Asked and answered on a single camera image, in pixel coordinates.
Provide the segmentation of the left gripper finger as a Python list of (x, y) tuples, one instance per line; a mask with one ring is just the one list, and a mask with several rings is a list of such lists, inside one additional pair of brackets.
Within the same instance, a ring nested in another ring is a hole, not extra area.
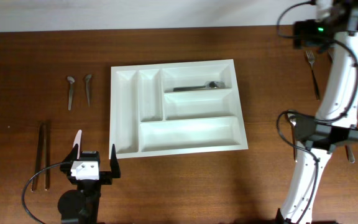
[(110, 168), (111, 168), (111, 178), (112, 179), (119, 179), (121, 177), (121, 170), (120, 170), (117, 155), (116, 155), (115, 144), (113, 144), (112, 147), (111, 147), (109, 160), (110, 160), (109, 165), (110, 165)]
[(66, 156), (64, 159), (65, 162), (73, 162), (78, 159), (78, 153), (79, 153), (79, 145), (74, 144), (73, 149), (70, 151), (70, 153)]

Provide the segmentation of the metal fork dark handle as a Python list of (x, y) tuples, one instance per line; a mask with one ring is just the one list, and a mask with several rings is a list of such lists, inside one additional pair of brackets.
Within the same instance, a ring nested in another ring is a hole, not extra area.
[(309, 65), (310, 65), (315, 97), (316, 97), (317, 100), (320, 100), (320, 93), (319, 93), (318, 83), (317, 83), (316, 77), (314, 75), (315, 56), (314, 56), (314, 54), (313, 54), (313, 52), (311, 50), (306, 50), (305, 51), (305, 57), (306, 57)]

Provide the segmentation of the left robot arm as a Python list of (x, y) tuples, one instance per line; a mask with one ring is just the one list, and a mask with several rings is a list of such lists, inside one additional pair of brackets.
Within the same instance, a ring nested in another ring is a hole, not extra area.
[(68, 190), (59, 198), (58, 211), (62, 223), (97, 222), (101, 187), (111, 185), (113, 179), (121, 177), (114, 146), (109, 165), (110, 171), (101, 171), (99, 152), (81, 151), (75, 144), (60, 165), (60, 171), (76, 186), (75, 190)]

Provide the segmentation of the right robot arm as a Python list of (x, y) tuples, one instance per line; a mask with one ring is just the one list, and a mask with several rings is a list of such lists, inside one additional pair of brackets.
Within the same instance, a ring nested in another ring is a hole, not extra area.
[(289, 36), (296, 48), (334, 49), (325, 94), (314, 116), (281, 112), (292, 125), (288, 143), (296, 164), (275, 223), (311, 223), (318, 185), (333, 152), (358, 142), (358, 1), (307, 1), (316, 18), (297, 21)]

